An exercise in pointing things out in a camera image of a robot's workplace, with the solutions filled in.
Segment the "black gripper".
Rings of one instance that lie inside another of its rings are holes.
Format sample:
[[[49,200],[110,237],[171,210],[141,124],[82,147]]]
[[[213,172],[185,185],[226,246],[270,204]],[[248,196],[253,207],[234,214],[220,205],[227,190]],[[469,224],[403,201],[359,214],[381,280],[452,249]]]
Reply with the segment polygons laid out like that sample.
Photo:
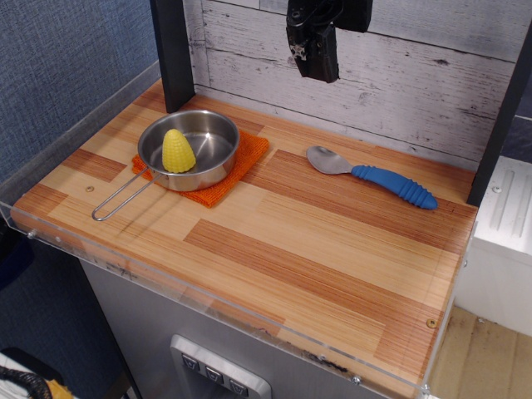
[[[313,31],[306,26],[324,25],[337,19],[343,12],[338,0],[290,0],[286,14],[287,38],[301,76],[319,81],[335,82],[339,77],[336,30],[332,24],[315,32],[315,55],[312,69],[311,43]]]

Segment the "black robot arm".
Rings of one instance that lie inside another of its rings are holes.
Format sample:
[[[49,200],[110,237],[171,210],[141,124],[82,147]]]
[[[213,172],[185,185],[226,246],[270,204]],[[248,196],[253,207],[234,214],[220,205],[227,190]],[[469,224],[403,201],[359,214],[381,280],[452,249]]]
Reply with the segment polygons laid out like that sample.
[[[326,83],[339,78],[336,30],[366,32],[372,4],[368,0],[288,2],[288,46],[301,76]]]

